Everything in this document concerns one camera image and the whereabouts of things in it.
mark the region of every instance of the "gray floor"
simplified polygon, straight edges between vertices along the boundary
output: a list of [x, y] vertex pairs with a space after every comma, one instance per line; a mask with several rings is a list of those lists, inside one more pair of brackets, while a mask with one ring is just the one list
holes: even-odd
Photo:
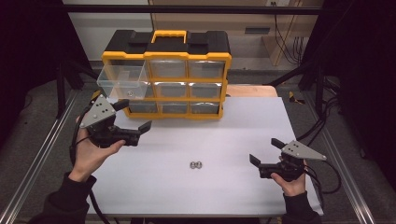
[[[242, 49], [255, 49], [254, 44], [249, 44], [248, 42], [246, 44], [246, 47]], [[242, 60], [244, 53], [236, 54], [236, 56], [238, 55], [240, 57], [234, 57], [236, 62]], [[268, 56], [264, 54], [255, 57], [268, 60]], [[260, 65], [257, 64], [254, 66], [251, 65], [248, 68], [241, 68], [235, 65], [233, 71], [230, 72], [229, 81], [231, 84], [261, 84], [287, 72], [288, 69], [290, 68], [278, 67], [271, 70], [271, 72], [259, 72], [256, 71], [260, 70]], [[24, 201], [24, 204], [19, 208], [21, 210], [18, 213], [16, 223], [23, 222], [34, 214], [37, 214], [42, 208], [45, 196], [59, 187], [63, 173], [71, 168], [68, 158], [68, 146], [70, 145], [71, 133], [74, 129], [74, 119], [80, 112], [80, 109], [89, 102], [92, 92], [96, 90], [93, 80], [86, 77], [84, 77], [84, 80], [86, 81], [86, 85], [82, 91], [69, 91], [68, 89], [69, 94], [78, 95], [75, 106], [71, 109], [62, 130], [59, 132], [58, 138], [55, 139], [56, 141], [54, 141], [52, 150], [46, 158], [46, 162], [42, 166], [33, 187], [26, 195], [26, 198], [21, 199]], [[276, 91], [284, 99], [291, 126], [295, 135], [299, 136], [305, 133], [315, 123], [316, 118], [310, 104], [300, 105], [290, 102], [290, 91], [295, 94], [297, 99], [304, 99], [307, 102], [313, 96], [312, 91], [299, 92], [295, 85], [296, 81], [298, 81], [298, 78], [277, 87]], [[329, 99], [331, 96], [329, 92], [326, 92], [326, 99]], [[7, 208], [8, 203], [11, 201], [30, 165], [34, 161], [37, 152], [46, 140], [57, 114], [56, 99], [56, 85], [54, 81], [29, 92], [26, 98], [27, 106], [20, 113], [14, 129], [11, 130], [10, 137], [0, 150], [0, 211], [5, 211]], [[364, 202], [370, 209], [375, 222], [396, 223], [396, 193], [384, 176], [382, 176], [376, 163], [361, 158], [359, 144], [349, 130], [344, 117], [338, 113], [336, 108], [332, 110], [326, 124], [326, 130], [323, 133], [328, 133], [334, 142], [342, 160], [346, 163], [348, 171], [351, 173], [353, 182], [356, 184]], [[309, 140], [310, 137], [302, 142], [307, 143]], [[329, 137], [320, 134], [311, 147], [327, 155], [329, 154], [329, 150], [332, 150], [329, 148], [328, 141]], [[310, 162], [309, 164], [317, 171], [324, 190], [335, 187], [336, 178], [329, 167], [320, 162]], [[325, 215], [322, 217], [323, 222], [370, 223], [370, 221], [364, 222], [364, 220], [361, 221], [358, 219], [357, 210], [355, 210], [353, 205], [354, 199], [348, 194], [347, 186], [344, 185], [344, 188], [341, 188], [341, 190], [334, 194], [324, 196]]]

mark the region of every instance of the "storage organizer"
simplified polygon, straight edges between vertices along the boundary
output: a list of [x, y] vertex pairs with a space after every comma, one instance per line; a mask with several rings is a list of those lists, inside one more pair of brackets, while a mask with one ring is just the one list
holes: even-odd
[[108, 97], [130, 100], [130, 118], [222, 117], [232, 60], [225, 32], [118, 30], [102, 60], [97, 83]]

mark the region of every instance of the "hand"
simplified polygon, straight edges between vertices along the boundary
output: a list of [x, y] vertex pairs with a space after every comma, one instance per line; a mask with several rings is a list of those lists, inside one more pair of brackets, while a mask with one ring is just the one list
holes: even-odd
[[103, 164], [107, 157], [117, 153], [125, 144], [124, 140], [120, 140], [110, 147], [99, 148], [87, 138], [88, 136], [89, 134], [86, 129], [79, 129], [77, 141], [84, 138], [86, 139], [77, 144], [76, 163], [69, 175], [71, 180], [77, 182], [86, 182], [90, 175]]
[[282, 176], [272, 173], [271, 177], [282, 188], [286, 196], [292, 197], [305, 193], [305, 174], [300, 175], [296, 180], [290, 182], [284, 180]]

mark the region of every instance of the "black curtain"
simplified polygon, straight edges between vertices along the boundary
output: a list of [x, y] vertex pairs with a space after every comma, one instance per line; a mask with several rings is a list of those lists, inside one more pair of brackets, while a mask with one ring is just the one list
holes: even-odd
[[[46, 3], [32, 0], [0, 3], [0, 117], [4, 129], [0, 145], [23, 109], [26, 93], [54, 80], [61, 62], [73, 60], [91, 69], [68, 14], [48, 10], [42, 4]], [[68, 71], [69, 79], [78, 77], [77, 71]]]
[[[322, 19], [309, 40], [305, 60], [314, 55], [334, 23]], [[378, 163], [396, 189], [396, 1], [354, 1], [335, 36], [319, 54], [320, 66], [325, 76], [339, 77], [340, 101], [362, 152]]]

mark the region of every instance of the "table surface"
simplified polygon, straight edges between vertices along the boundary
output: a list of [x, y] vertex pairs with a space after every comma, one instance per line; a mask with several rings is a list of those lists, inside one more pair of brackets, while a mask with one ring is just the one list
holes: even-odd
[[[119, 111], [115, 124], [137, 129], [144, 122]], [[280, 150], [271, 138], [295, 139], [281, 98], [228, 97], [220, 120], [152, 121], [139, 146], [122, 147], [94, 173], [93, 192], [102, 212], [114, 216], [279, 216], [285, 213], [280, 186], [261, 179], [248, 157], [277, 163]], [[203, 167], [191, 169], [191, 161]], [[323, 214], [306, 181], [311, 206]]]
[[257, 85], [227, 85], [227, 94], [232, 97], [277, 97], [274, 87]]

